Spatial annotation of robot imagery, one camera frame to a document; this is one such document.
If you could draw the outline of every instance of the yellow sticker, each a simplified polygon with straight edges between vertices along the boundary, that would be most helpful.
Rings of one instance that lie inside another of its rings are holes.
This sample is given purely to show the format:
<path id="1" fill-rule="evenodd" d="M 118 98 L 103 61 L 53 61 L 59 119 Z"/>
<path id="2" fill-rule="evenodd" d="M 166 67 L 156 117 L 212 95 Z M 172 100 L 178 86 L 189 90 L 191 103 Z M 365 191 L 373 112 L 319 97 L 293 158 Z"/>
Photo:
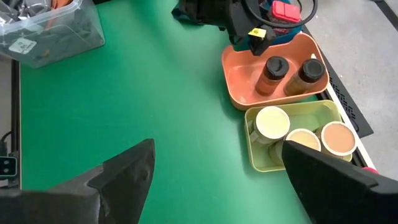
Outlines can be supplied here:
<path id="1" fill-rule="evenodd" d="M 250 31 L 249 35 L 253 35 L 256 37 L 261 37 L 264 38 L 267 34 L 266 30 L 260 29 L 260 28 L 254 28 L 252 31 Z"/>

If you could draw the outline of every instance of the plastic storage bin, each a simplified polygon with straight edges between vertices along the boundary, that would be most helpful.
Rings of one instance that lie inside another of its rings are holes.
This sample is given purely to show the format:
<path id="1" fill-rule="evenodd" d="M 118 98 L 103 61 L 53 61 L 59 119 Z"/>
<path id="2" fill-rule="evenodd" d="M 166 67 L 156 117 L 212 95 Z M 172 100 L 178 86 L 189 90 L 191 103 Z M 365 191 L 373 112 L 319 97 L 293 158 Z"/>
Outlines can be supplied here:
<path id="1" fill-rule="evenodd" d="M 330 100 L 321 100 L 308 103 L 294 103 L 289 105 L 277 106 L 284 110 L 290 118 L 289 132 L 298 128 L 305 128 L 311 131 L 317 130 L 332 121 L 341 121 L 338 108 Z M 244 115 L 244 132 L 248 143 L 248 154 L 251 165 L 256 171 L 271 172 L 284 170 L 285 167 L 276 164 L 269 156 L 268 148 L 259 147 L 258 144 L 250 143 L 250 133 L 253 130 L 248 128 L 248 122 L 255 119 L 258 112 L 263 107 L 250 108 Z M 352 155 L 345 156 L 345 161 L 351 161 Z"/>
<path id="2" fill-rule="evenodd" d="M 0 26 L 0 52 L 37 68 L 104 45 L 92 0 Z"/>
<path id="3" fill-rule="evenodd" d="M 307 34 L 299 33 L 287 44 L 269 47 L 261 56 L 253 56 L 249 51 L 236 52 L 232 46 L 227 47 L 221 57 L 226 85 L 232 104 L 240 110 L 247 110 L 253 106 L 269 106 L 293 103 L 326 90 L 329 74 L 316 82 L 309 91 L 295 96 L 286 96 L 283 87 L 303 62 L 315 54 L 324 63 L 315 41 Z M 267 60 L 272 56 L 284 57 L 289 63 L 289 71 L 279 83 L 275 92 L 269 96 L 262 96 L 255 90 L 256 83 Z"/>

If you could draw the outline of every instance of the clear plastic bin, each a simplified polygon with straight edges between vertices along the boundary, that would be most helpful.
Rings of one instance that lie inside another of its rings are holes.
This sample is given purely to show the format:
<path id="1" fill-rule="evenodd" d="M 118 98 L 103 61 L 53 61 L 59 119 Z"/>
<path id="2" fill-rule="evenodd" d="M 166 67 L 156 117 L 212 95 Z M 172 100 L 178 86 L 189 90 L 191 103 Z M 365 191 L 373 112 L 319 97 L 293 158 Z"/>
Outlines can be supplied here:
<path id="1" fill-rule="evenodd" d="M 0 52 L 34 68 L 105 44 L 92 0 L 0 26 Z"/>

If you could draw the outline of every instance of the green table surface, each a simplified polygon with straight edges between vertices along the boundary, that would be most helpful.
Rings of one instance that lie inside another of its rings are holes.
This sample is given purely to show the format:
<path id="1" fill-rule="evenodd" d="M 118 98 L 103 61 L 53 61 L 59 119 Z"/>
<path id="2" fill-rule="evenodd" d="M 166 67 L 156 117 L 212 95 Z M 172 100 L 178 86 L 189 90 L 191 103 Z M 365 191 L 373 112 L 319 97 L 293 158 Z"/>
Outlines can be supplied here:
<path id="1" fill-rule="evenodd" d="M 100 4 L 104 47 L 21 67 L 23 189 L 50 188 L 154 138 L 140 223 L 308 223 L 286 172 L 249 164 L 244 112 L 221 66 L 227 33 L 180 24 L 176 3 Z"/>

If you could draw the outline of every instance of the white strip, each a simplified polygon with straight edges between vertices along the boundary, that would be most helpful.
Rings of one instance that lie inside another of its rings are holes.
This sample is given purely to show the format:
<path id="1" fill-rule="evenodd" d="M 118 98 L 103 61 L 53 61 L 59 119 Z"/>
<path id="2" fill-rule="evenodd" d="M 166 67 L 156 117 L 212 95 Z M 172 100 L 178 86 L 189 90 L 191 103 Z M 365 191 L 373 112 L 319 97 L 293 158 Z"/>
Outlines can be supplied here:
<path id="1" fill-rule="evenodd" d="M 331 87 L 330 83 L 328 83 L 327 86 L 327 92 L 329 93 L 331 99 L 335 102 L 335 104 L 337 105 L 337 108 L 340 112 L 340 116 L 343 119 L 344 123 L 346 123 L 352 130 L 354 130 L 354 136 L 358 145 L 358 150 L 361 153 L 363 159 L 365 160 L 366 166 L 368 167 L 372 167 L 373 169 L 376 169 L 371 158 L 369 157 L 368 152 L 366 152 L 365 147 L 363 146 L 363 143 L 361 141 L 361 139 L 359 138 L 358 134 L 356 133 L 353 124 L 351 123 L 351 121 L 349 120 L 349 117 L 346 114 L 346 111 L 344 110 L 343 106 L 340 103 L 340 100 L 338 99 L 335 90 L 333 89 L 333 87 Z"/>

